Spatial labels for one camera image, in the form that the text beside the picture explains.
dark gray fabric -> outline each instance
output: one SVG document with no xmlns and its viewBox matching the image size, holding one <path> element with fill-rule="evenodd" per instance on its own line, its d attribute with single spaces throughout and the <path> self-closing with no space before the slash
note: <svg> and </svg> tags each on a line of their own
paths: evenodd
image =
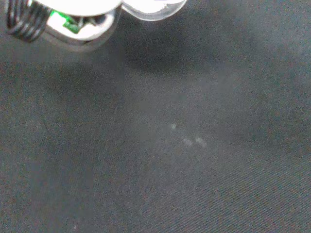
<svg viewBox="0 0 311 233">
<path fill-rule="evenodd" d="M 0 232 L 310 232 L 310 9 L 189 0 L 84 54 L 2 30 Z"/>
</svg>

black wire coil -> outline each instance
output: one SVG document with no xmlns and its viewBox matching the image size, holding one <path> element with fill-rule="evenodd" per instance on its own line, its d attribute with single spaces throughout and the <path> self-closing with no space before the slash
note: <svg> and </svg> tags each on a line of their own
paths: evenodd
<svg viewBox="0 0 311 233">
<path fill-rule="evenodd" d="M 8 33 L 23 41 L 32 42 L 44 31 L 51 9 L 29 0 L 7 0 L 6 16 Z"/>
</svg>

white plastic housing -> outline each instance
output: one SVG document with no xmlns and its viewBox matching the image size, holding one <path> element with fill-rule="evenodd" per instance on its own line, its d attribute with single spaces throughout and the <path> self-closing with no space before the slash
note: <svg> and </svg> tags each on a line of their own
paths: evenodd
<svg viewBox="0 0 311 233">
<path fill-rule="evenodd" d="M 36 0 L 56 11 L 72 16 L 98 16 L 121 5 L 122 0 Z"/>
</svg>

